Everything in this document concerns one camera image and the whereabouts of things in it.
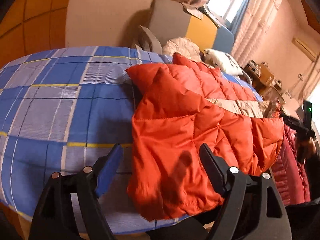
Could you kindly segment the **beige patterned right curtain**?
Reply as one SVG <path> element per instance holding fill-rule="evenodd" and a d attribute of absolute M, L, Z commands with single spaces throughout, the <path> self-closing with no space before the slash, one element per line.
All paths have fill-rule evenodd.
<path fill-rule="evenodd" d="M 231 55 L 245 66 L 272 25 L 283 0 L 249 0 Z"/>

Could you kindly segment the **white printed pillow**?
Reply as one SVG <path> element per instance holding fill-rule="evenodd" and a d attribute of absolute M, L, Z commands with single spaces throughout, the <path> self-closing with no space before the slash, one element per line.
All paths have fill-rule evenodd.
<path fill-rule="evenodd" d="M 242 68 L 238 65 L 236 60 L 223 51 L 214 49 L 204 49 L 204 62 L 214 68 L 220 70 L 231 76 L 242 75 Z"/>

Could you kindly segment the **orange down puffer jacket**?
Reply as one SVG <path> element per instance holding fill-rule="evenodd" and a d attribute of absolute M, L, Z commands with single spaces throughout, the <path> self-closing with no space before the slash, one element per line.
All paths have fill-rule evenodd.
<path fill-rule="evenodd" d="M 250 175 L 276 161 L 283 119 L 253 118 L 214 104 L 255 101 L 250 89 L 224 79 L 218 69 L 175 54 L 171 64 L 136 65 L 127 74 L 142 94 L 132 117 L 127 194 L 145 219 L 193 216 L 223 203 L 200 162 L 202 144 Z"/>

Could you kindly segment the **wooden desk with clutter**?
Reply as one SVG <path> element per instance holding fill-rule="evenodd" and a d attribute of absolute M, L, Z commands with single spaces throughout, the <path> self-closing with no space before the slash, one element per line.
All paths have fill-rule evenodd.
<path fill-rule="evenodd" d="M 268 87 L 274 87 L 277 91 L 281 92 L 282 83 L 275 78 L 267 62 L 257 64 L 251 60 L 244 67 L 244 71 L 251 78 L 252 86 L 258 93 L 261 94 Z"/>

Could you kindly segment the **orange wooden wardrobe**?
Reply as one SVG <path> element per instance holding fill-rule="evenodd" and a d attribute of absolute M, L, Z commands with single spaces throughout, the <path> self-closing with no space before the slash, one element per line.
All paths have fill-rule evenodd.
<path fill-rule="evenodd" d="M 69 0 L 15 0 L 1 21 L 1 66 L 25 55 L 64 48 Z"/>

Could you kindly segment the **grey pillow by headboard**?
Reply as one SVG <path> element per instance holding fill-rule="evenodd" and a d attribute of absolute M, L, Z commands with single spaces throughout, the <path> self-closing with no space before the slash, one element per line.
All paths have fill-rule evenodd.
<path fill-rule="evenodd" d="M 161 43 L 147 27 L 140 25 L 136 34 L 131 44 L 132 49 L 162 54 Z"/>

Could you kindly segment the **beige quilted blanket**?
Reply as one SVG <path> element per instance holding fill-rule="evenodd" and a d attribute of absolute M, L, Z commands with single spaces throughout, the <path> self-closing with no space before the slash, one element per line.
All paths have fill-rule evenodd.
<path fill-rule="evenodd" d="M 202 61 L 199 46 L 193 43 L 189 38 L 173 38 L 162 48 L 162 54 L 164 55 L 173 56 L 175 53 L 179 53 L 192 61 Z"/>

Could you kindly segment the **wall air conditioner unit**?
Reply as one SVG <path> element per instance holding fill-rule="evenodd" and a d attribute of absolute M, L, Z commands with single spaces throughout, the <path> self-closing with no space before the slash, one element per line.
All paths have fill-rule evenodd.
<path fill-rule="evenodd" d="M 292 39 L 292 43 L 312 62 L 316 61 L 317 54 L 311 48 L 309 48 L 303 41 L 294 37 Z"/>

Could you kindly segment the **blue plaid bed sheet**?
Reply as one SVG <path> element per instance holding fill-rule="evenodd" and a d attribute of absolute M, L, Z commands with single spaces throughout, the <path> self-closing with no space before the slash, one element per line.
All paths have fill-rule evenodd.
<path fill-rule="evenodd" d="M 99 200 L 112 232 L 124 235 L 178 223 L 145 220 L 126 192 L 131 118 L 138 100 L 126 70 L 171 61 L 130 48 L 79 47 L 6 64 L 1 69 L 1 209 L 18 215 L 26 231 L 52 173 L 76 173 L 119 143 L 123 161 Z"/>

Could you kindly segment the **bright window with frame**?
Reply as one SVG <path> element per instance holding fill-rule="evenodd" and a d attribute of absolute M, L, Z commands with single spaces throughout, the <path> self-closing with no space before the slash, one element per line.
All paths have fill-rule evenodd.
<path fill-rule="evenodd" d="M 207 8 L 225 27 L 236 25 L 249 0 L 208 0 Z"/>

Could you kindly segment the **wicker back wooden chair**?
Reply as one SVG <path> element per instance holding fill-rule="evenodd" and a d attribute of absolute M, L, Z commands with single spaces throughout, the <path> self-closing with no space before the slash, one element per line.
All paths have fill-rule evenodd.
<path fill-rule="evenodd" d="M 264 101 L 277 102 L 281 105 L 285 104 L 285 99 L 273 86 L 263 88 L 259 91 L 259 94 Z"/>

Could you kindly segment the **red pink puffer garment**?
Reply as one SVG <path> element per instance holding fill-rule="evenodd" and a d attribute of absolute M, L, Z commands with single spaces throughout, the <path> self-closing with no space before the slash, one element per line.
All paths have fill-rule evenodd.
<path fill-rule="evenodd" d="M 285 125 L 283 144 L 276 162 L 271 167 L 276 187 L 286 206 L 310 201 L 305 168 L 297 162 L 295 138 L 296 132 Z"/>

